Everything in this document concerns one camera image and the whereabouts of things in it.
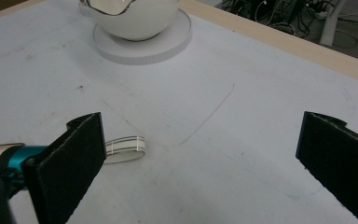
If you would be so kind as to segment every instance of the bowl base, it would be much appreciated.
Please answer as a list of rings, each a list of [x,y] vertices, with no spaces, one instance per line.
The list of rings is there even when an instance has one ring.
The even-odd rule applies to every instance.
[[[107,33],[100,25],[94,28],[98,52],[114,63],[141,65],[168,60],[184,50],[191,40],[191,20],[179,9],[171,24],[159,34],[142,41],[126,40]]]

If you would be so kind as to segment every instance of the white table surface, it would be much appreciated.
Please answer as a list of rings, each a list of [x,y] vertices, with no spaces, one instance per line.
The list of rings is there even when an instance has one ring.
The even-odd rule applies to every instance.
[[[358,132],[358,80],[191,16],[162,63],[111,63],[77,1],[0,18],[0,144],[48,145],[101,111],[106,140],[146,155],[105,165],[69,223],[358,223],[296,159],[304,111]],[[10,201],[36,223],[27,191]]]

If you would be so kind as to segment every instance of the white bowl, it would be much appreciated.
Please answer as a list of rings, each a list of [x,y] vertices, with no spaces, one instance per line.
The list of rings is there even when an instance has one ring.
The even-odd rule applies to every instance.
[[[90,14],[108,33],[140,41],[163,31],[174,19],[179,0],[89,0]]]

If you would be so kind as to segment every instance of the black foam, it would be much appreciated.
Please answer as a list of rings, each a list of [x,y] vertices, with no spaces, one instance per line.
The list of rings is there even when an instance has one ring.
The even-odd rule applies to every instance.
[[[358,218],[358,134],[345,125],[305,112],[296,157]]]
[[[65,223],[106,158],[101,114],[74,119],[68,131],[22,170],[41,224]]]

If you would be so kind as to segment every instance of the scratch mark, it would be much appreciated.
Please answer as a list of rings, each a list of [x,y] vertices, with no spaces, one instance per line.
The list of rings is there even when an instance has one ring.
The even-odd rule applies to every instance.
[[[347,101],[352,100],[350,93],[346,89],[342,91],[342,94],[344,94],[344,97]]]
[[[110,106],[110,104],[108,104],[104,98],[100,97],[101,101],[110,109],[112,110],[115,114],[117,114],[121,119],[123,119],[126,123],[128,123],[133,129],[135,129],[135,131],[139,132],[141,135],[143,135],[144,137],[146,137],[146,135],[139,130],[137,127],[135,127],[131,122],[129,122],[127,119],[125,119],[123,116],[121,116],[120,114],[118,114],[118,112],[112,107]]]
[[[318,194],[319,192],[321,192],[324,189],[324,186],[320,186],[318,189],[316,189],[315,191],[313,191],[310,196],[314,196],[316,194]]]
[[[226,95],[226,97],[222,100],[222,102],[220,102],[220,104],[214,109],[214,111],[212,111],[212,113],[208,116],[208,118],[206,118],[206,120],[203,121],[201,125],[196,130],[194,130],[194,132],[189,137],[187,137],[185,140],[179,143],[177,145],[178,147],[184,144],[185,142],[187,142],[188,139],[190,139],[200,128],[202,128],[202,126],[213,116],[213,114],[220,108],[220,106],[222,106],[222,104],[226,101],[226,99],[231,95],[231,93],[234,91],[234,88],[235,88],[235,83],[232,84],[231,91]]]
[[[10,50],[9,52],[7,52],[6,54],[4,54],[4,55],[2,55],[3,57],[7,57],[7,56],[9,56],[10,54],[12,54],[12,53],[17,53],[17,52],[20,52],[20,51],[22,51],[22,50],[24,50],[25,49],[25,47],[23,47],[23,46],[21,46],[21,47],[19,47],[19,48],[14,48],[14,49],[12,49],[12,50]]]
[[[298,202],[298,200],[300,200],[300,196],[298,196],[298,195],[292,195],[292,194],[287,194],[287,193],[284,193],[284,195],[295,202]]]

